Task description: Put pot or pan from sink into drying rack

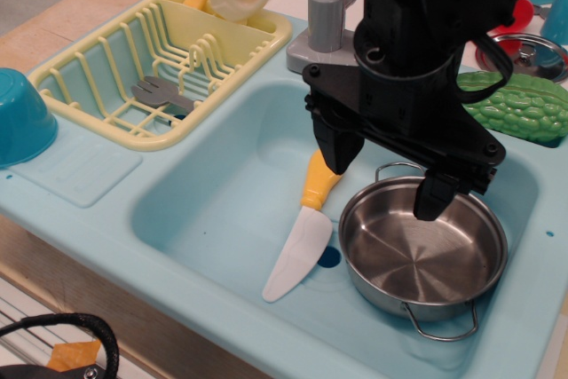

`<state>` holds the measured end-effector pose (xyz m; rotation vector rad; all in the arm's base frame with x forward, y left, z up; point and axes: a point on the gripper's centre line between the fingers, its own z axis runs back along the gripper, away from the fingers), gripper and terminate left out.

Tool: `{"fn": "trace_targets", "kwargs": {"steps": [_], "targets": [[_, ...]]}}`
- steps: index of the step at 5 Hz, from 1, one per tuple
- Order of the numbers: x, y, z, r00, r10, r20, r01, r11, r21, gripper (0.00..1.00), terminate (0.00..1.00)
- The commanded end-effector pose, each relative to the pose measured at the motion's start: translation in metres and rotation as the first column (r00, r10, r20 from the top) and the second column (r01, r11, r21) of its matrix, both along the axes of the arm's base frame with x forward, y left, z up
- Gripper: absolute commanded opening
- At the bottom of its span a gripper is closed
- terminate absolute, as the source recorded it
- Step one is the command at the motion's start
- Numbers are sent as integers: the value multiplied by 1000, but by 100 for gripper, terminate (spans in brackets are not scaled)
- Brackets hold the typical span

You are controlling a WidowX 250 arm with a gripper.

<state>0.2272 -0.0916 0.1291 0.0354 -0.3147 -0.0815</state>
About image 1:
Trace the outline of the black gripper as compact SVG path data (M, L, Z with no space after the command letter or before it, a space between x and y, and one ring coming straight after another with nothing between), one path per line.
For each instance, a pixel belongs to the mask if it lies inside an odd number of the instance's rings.
M457 83L467 42L498 62L498 80L465 91ZM435 221L457 192L485 193L505 158L503 145L465 106L507 82L507 58L485 28L446 29L434 36L412 26L401 36L361 22L353 40L356 64L312 63L306 108L326 165L342 175L371 141L426 167L414 216Z

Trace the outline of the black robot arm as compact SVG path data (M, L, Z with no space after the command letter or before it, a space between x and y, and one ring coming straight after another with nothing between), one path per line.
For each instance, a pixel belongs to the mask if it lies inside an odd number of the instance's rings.
M490 37L517 0L364 0L352 66L304 68L305 102L327 166L343 174L366 141L426 169L414 215L438 218L457 194L484 193L503 145L467 113L513 73Z

